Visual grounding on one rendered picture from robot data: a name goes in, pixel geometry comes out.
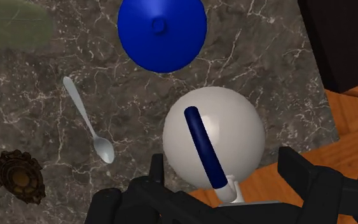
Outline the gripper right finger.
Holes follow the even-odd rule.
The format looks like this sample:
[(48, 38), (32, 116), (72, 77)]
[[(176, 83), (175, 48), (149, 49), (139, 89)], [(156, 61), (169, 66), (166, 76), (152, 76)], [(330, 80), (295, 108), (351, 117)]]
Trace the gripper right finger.
[(288, 146), (279, 148), (277, 170), (303, 199), (296, 224), (337, 224), (340, 214), (358, 223), (358, 178), (313, 165)]

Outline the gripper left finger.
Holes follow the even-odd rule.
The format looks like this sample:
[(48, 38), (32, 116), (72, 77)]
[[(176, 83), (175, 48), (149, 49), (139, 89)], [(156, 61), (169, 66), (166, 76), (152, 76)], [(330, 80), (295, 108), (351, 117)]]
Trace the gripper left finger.
[(166, 188), (163, 155), (156, 153), (149, 174), (132, 179), (126, 191), (95, 193), (84, 224), (228, 224), (228, 218), (183, 191)]

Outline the silver spoon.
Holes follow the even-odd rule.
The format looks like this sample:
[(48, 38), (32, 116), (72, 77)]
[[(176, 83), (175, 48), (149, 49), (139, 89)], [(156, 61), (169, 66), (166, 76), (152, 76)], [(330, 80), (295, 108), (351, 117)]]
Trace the silver spoon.
[(96, 153), (105, 163), (107, 163), (107, 164), (113, 163), (113, 161), (115, 159), (113, 145), (109, 140), (107, 140), (103, 137), (99, 137), (95, 133), (95, 131), (92, 127), (92, 124), (90, 123), (90, 120), (87, 115), (86, 109), (84, 107), (83, 101), (78, 93), (78, 90), (77, 90), (74, 82), (72, 81), (72, 79), (70, 79), (70, 77), (65, 76), (63, 78), (63, 84), (64, 84), (64, 87), (67, 90), (69, 96), (71, 97), (74, 105), (77, 107), (80, 115), (83, 117), (87, 127), (89, 128), (89, 131), (93, 138), (93, 146), (94, 146)]

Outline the ornate brown round ornament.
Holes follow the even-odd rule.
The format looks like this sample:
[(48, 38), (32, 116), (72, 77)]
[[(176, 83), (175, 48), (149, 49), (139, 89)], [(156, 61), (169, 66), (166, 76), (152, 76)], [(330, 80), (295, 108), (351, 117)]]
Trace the ornate brown round ornament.
[(40, 204), (46, 197), (42, 167), (28, 152), (2, 151), (0, 186), (26, 204)]

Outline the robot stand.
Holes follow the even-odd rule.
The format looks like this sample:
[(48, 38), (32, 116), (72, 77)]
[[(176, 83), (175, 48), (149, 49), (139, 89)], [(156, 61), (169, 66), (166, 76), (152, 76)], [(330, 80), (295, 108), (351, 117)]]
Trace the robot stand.
[(358, 86), (358, 0), (298, 0), (324, 88)]

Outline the blue cone-shaped lid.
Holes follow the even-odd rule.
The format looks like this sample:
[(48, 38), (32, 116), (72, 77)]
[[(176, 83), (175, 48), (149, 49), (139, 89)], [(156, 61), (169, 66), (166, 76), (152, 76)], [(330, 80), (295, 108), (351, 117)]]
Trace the blue cone-shaped lid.
[(127, 55), (156, 73), (187, 66), (199, 54), (207, 34), (201, 0), (122, 0), (117, 25)]

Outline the blurred green leaf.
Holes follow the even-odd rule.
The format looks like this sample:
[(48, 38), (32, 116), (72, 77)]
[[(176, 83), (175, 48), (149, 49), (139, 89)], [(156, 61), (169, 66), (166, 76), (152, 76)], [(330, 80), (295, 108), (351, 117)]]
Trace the blurred green leaf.
[(0, 48), (35, 49), (48, 44), (53, 20), (48, 11), (27, 0), (0, 0)]

